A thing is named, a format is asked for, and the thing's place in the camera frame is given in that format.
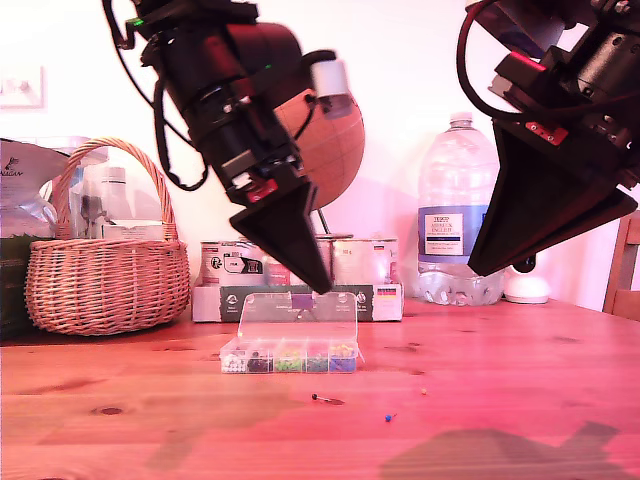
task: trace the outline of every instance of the pin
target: pin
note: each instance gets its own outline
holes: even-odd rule
[[[313,395],[311,395],[311,398],[313,398],[314,400],[324,400],[325,402],[331,401],[330,398],[319,397],[317,393],[314,393]]]

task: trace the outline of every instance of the wooden chair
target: wooden chair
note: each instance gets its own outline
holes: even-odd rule
[[[640,245],[640,211],[620,220],[603,312],[640,321],[640,291],[631,291]]]

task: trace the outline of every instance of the wooden table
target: wooden table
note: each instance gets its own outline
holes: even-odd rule
[[[188,316],[5,345],[2,478],[640,478],[640,323],[558,302],[405,313],[360,325],[352,375],[222,375],[236,327]]]

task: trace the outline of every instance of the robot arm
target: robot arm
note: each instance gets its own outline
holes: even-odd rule
[[[331,279],[322,262],[309,214],[315,185],[300,174],[295,140],[274,108],[307,88],[309,117],[318,105],[337,118],[352,101],[344,66],[332,51],[302,55],[284,26],[257,22],[254,4],[231,0],[134,0],[138,17],[122,36],[111,0],[103,0],[116,48],[132,49],[136,32],[147,40],[144,66],[158,73],[153,108],[161,164],[184,190],[200,187],[211,167],[229,199],[246,208],[231,225],[287,266],[314,290]],[[187,187],[170,171],[163,113],[167,91],[189,127],[205,170]]]
[[[472,103],[493,117],[501,164],[469,261],[488,275],[637,209],[618,186],[640,180],[640,2],[470,3],[458,74]],[[473,91],[464,51],[474,20],[512,50],[490,90],[521,113]],[[573,51],[554,46],[576,22],[589,29]]]

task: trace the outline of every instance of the cardboard box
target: cardboard box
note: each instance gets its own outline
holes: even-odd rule
[[[335,292],[351,292],[358,300],[359,322],[399,322],[402,320],[402,285],[336,285]],[[220,287],[200,285],[192,292],[192,320],[197,323],[238,323],[244,300],[252,293],[311,293],[306,285]]]

